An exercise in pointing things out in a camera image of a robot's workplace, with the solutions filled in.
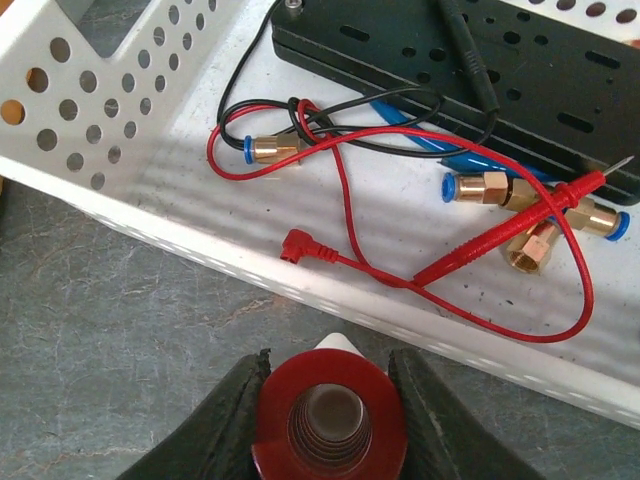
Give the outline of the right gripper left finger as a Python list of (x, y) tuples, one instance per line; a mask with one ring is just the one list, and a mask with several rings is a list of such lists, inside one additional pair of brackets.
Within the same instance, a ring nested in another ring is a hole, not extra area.
[(121, 479), (257, 479), (251, 446), (270, 351), (240, 358), (168, 437)]

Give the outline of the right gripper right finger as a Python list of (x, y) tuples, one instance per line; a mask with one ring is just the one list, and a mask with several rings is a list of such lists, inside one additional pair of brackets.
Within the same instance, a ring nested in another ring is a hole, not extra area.
[(392, 350), (388, 374), (406, 420), (402, 479), (543, 477), (486, 430), (416, 350)]

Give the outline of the red large spring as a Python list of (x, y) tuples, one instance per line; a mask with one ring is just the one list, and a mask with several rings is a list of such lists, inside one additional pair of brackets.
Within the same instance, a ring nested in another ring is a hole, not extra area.
[(397, 479), (408, 446), (400, 395), (364, 357), (321, 348), (261, 388), (252, 456), (263, 479)]

